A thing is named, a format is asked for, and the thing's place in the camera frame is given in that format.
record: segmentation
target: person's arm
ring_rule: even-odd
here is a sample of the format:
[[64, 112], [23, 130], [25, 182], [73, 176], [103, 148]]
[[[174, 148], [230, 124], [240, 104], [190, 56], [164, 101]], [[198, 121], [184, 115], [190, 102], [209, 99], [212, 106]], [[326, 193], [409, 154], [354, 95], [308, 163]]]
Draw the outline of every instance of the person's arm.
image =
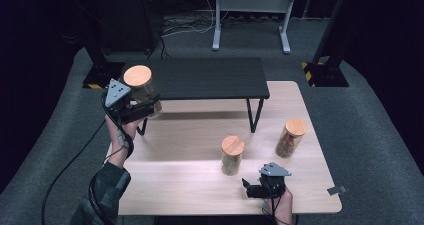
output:
[[[277, 205], [275, 210], [275, 218], [277, 225], [292, 224], [292, 207], [293, 207], [293, 194], [286, 187], [286, 191], [281, 195], [280, 198], [274, 199], [274, 205]], [[272, 211], [272, 201], [268, 200], [268, 211]]]
[[[118, 217], [119, 199], [131, 180], [130, 174], [123, 168], [127, 159], [128, 143], [125, 142], [124, 148], [121, 147], [118, 139], [118, 128], [108, 116], [105, 119], [111, 139], [111, 154], [116, 153], [109, 157], [100, 171], [92, 178], [89, 192], [81, 199], [70, 221], [71, 225], [109, 224], [105, 220], [111, 221], [110, 224], [115, 223]], [[142, 120], [123, 125], [123, 130], [134, 139], [138, 124]], [[94, 194], [97, 201], [94, 204], [91, 194]], [[99, 214], [94, 206], [99, 207], [102, 213]]]
[[[109, 157], [108, 162], [119, 168], [123, 168], [125, 160], [127, 159], [129, 145], [127, 142], [125, 142], [124, 148], [121, 149], [121, 144], [119, 143], [119, 139], [118, 139], [118, 128], [109, 118], [109, 116], [106, 115], [105, 119], [106, 119], [107, 128], [109, 130], [110, 140], [112, 141], [111, 154], [113, 154], [112, 156]], [[140, 119], [140, 120], [125, 124], [122, 126], [122, 128], [134, 140], [136, 132], [137, 132], [137, 127], [140, 124], [140, 122], [143, 120], [144, 119]]]

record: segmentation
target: black table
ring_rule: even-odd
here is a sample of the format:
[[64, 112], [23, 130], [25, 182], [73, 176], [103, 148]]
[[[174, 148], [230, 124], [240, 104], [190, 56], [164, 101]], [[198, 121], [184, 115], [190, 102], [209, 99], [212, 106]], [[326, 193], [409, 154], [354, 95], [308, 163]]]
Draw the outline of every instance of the black table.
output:
[[[264, 99], [270, 96], [258, 57], [128, 61], [124, 71], [135, 65], [151, 69], [161, 100], [246, 99], [252, 133], [256, 130]], [[250, 99], [259, 99], [254, 121]]]

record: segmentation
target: glass jar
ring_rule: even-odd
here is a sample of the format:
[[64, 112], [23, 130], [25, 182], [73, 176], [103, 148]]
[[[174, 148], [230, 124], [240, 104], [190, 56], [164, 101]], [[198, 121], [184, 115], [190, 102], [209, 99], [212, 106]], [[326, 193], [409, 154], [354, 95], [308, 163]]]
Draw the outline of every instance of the glass jar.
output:
[[[151, 100], [156, 94], [153, 82], [152, 71], [144, 65], [135, 65], [125, 71], [124, 82], [131, 88], [133, 98], [136, 103], [143, 103]], [[162, 113], [162, 103], [157, 101], [154, 104], [154, 113], [150, 118], [155, 118]]]
[[225, 175], [232, 176], [238, 173], [244, 142], [238, 136], [228, 136], [222, 141], [222, 167]]
[[298, 118], [287, 120], [281, 133], [275, 153], [282, 158], [289, 158], [301, 142], [306, 133], [306, 123]]

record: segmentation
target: orange lid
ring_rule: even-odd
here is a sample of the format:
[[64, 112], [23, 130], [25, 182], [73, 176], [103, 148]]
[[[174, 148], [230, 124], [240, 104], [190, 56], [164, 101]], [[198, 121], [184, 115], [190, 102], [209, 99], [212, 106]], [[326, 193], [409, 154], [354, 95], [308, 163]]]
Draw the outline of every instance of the orange lid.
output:
[[222, 150], [230, 156], [237, 156], [243, 152], [244, 142], [237, 136], [228, 136], [222, 141]]
[[130, 67], [124, 73], [124, 82], [131, 87], [143, 86], [150, 82], [152, 71], [144, 65]]
[[306, 123], [299, 118], [291, 118], [286, 122], [286, 129], [292, 136], [298, 137], [306, 133]]

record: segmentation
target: wooden tabletop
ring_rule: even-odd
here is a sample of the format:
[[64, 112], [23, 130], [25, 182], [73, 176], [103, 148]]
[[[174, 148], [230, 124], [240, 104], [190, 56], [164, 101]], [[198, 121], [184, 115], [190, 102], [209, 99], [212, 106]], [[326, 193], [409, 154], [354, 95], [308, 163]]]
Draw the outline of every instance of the wooden tabletop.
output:
[[[136, 136], [134, 153], [125, 163], [132, 180], [119, 214], [262, 214], [262, 200], [247, 197], [242, 178], [259, 184], [259, 169], [269, 162], [292, 173], [285, 181], [294, 195], [294, 213], [339, 212], [339, 197], [327, 192], [334, 183], [297, 84], [267, 83], [270, 98], [256, 133], [246, 122], [244, 100], [163, 101], [163, 114], [149, 119], [149, 131]], [[292, 157], [283, 159], [275, 146], [293, 117], [306, 122], [307, 132]], [[221, 144], [229, 135], [245, 143], [233, 176], [221, 171]]]

